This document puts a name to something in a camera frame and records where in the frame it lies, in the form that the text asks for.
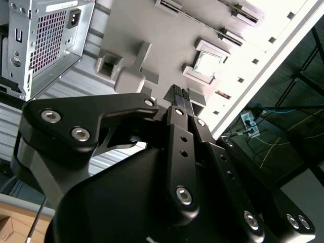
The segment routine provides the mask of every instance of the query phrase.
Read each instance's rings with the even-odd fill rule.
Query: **power socket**
[[[248,132],[249,136],[257,137],[260,135],[260,131],[258,129],[258,126],[256,126],[256,122],[254,121],[253,113],[249,110],[246,112],[242,112],[241,114],[242,121],[244,123],[244,126],[246,129],[251,128],[251,130]]]

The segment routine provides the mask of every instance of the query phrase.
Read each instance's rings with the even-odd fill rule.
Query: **perforated metal panel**
[[[33,74],[41,72],[59,58],[66,11],[38,19],[35,52],[30,55]]]

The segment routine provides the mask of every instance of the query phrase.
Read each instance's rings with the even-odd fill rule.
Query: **computer power supply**
[[[0,4],[0,92],[28,101],[81,59],[95,0]]]

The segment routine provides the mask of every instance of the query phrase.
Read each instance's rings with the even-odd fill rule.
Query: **black metal frame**
[[[324,97],[324,90],[320,86],[315,84],[313,81],[308,79],[303,74],[303,72],[307,69],[307,67],[310,65],[310,63],[313,61],[313,59],[315,58],[315,56],[318,53],[320,53],[320,56],[321,56],[323,64],[324,64],[324,51],[323,51],[323,47],[321,45],[321,42],[319,40],[319,37],[318,37],[318,34],[317,34],[317,31],[316,31],[315,27],[313,27],[311,31],[313,33],[313,36],[314,36],[314,39],[315,39],[315,42],[316,42],[316,47],[313,49],[313,51],[307,57],[307,59],[305,60],[304,64],[299,69],[299,71],[293,76],[293,80],[288,84],[287,88],[285,89],[285,91],[283,92],[281,97],[278,99],[275,106],[274,107],[266,107],[266,109],[268,109],[268,110],[304,110],[304,109],[306,109],[307,110],[307,109],[321,109],[321,108],[324,108],[324,104],[312,105],[312,106],[289,106],[289,107],[288,106],[285,106],[285,107],[281,106],[281,104],[283,103],[285,98],[288,96],[290,91],[293,89],[293,87],[297,83],[298,79],[303,81],[304,83],[306,83],[310,88],[312,88],[318,94],[320,94],[321,96]],[[291,143],[291,145],[294,147],[294,149],[297,151],[297,153],[300,155],[301,159],[304,162],[304,164],[298,166],[293,171],[291,171],[289,174],[287,174],[286,176],[281,178],[277,182],[277,184],[279,186],[283,186],[287,182],[291,181],[292,179],[294,179],[295,177],[297,177],[298,175],[303,173],[306,169],[311,169],[311,171],[313,172],[315,177],[324,186],[324,172],[321,170],[321,168],[318,167],[319,163],[321,163],[323,161],[323,155],[322,154],[318,154],[317,156],[312,158],[308,154],[305,147],[303,146],[304,139],[302,137],[300,137],[300,136],[298,136],[296,134],[292,134],[292,133],[287,134],[284,130],[278,128],[276,125],[273,125],[270,122],[268,122],[268,121],[266,121],[266,120],[264,120],[262,118],[258,118],[256,120],[256,123],[257,124],[260,123],[261,126],[264,126],[265,128],[267,128],[268,130],[274,132],[275,134],[277,134],[280,137],[286,137],[289,140],[289,142]]]
[[[260,124],[261,126],[270,130],[271,132],[277,134],[279,137],[286,138],[303,161],[301,165],[296,167],[287,175],[280,178],[276,182],[277,186],[282,187],[283,185],[290,182],[292,179],[302,174],[307,169],[310,169],[311,172],[314,174],[314,176],[317,178],[317,180],[324,187],[324,171],[319,167],[319,165],[323,161],[322,152],[319,152],[319,154],[316,156],[311,156],[303,146],[305,139],[302,138],[300,135],[294,133],[287,133],[286,131],[282,130],[278,126],[270,123],[267,120],[263,120],[260,117],[256,120],[256,123]]]
[[[315,90],[318,94],[320,94],[321,96],[324,97],[324,90],[317,84],[315,84],[313,81],[311,81],[309,78],[307,78],[303,72],[308,68],[308,66],[310,65],[310,63],[314,60],[315,56],[319,53],[320,57],[323,61],[324,64],[324,50],[323,50],[323,46],[320,42],[320,39],[318,37],[317,31],[315,26],[312,28],[312,33],[316,42],[316,47],[313,49],[313,51],[310,53],[310,55],[307,57],[307,59],[305,60],[304,64],[302,65],[302,67],[299,69],[299,71],[293,75],[293,80],[289,83],[289,85],[287,86],[287,88],[285,89],[285,91],[283,92],[283,94],[281,95],[281,97],[278,99],[277,103],[275,104],[274,107],[268,107],[268,109],[280,109],[280,110],[289,110],[289,109],[317,109],[317,108],[321,108],[324,107],[324,105],[322,106],[317,106],[315,108],[312,108],[313,106],[297,106],[297,107],[281,107],[281,104],[283,103],[283,101],[285,100],[285,98],[288,96],[288,94],[290,93],[290,91],[293,89],[293,87],[295,86],[297,80],[301,80],[303,81],[305,84],[307,84],[310,88],[312,88],[313,90]]]
[[[313,239],[309,218],[232,140],[216,143],[208,126],[193,116],[186,91],[172,89],[180,106],[167,110],[143,94],[24,106],[12,169],[56,208],[46,242]],[[48,109],[61,119],[45,121],[41,113]],[[72,137],[76,127],[89,132],[88,140]],[[147,148],[89,177],[93,155],[138,141]]]

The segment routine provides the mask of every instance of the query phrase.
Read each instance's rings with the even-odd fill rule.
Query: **metal screw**
[[[53,110],[44,110],[40,115],[48,123],[58,123],[61,120],[60,114]]]
[[[23,7],[20,7],[20,8],[19,8],[19,11],[20,11],[21,13],[23,13],[23,14],[26,13],[26,10],[25,10]]]
[[[154,103],[150,100],[145,100],[145,104],[149,105],[149,106],[153,106]]]
[[[86,142],[90,138],[90,133],[84,128],[74,128],[71,135],[79,142]]]
[[[298,218],[299,218],[300,222],[302,222],[302,224],[304,225],[304,227],[305,227],[306,229],[310,229],[309,224],[307,223],[306,219],[304,219],[303,216],[299,215]]]
[[[258,221],[256,220],[256,218],[253,217],[253,215],[249,211],[244,211],[244,219],[253,230],[259,229]]]
[[[176,108],[176,113],[178,113],[179,115],[183,115],[184,114],[183,111],[180,110],[180,109],[178,109],[178,108]]]
[[[206,123],[204,123],[202,120],[198,119],[197,122],[199,123],[199,125],[201,125],[202,127],[206,126]]]
[[[186,188],[178,187],[176,193],[182,204],[190,205],[192,203],[191,194]]]
[[[233,144],[231,144],[228,139],[226,139],[225,142],[227,143],[228,146],[233,147]]]
[[[289,223],[295,228],[295,229],[299,229],[299,224],[296,221],[296,219],[294,219],[293,216],[291,216],[290,214],[287,214],[287,219],[289,221]]]

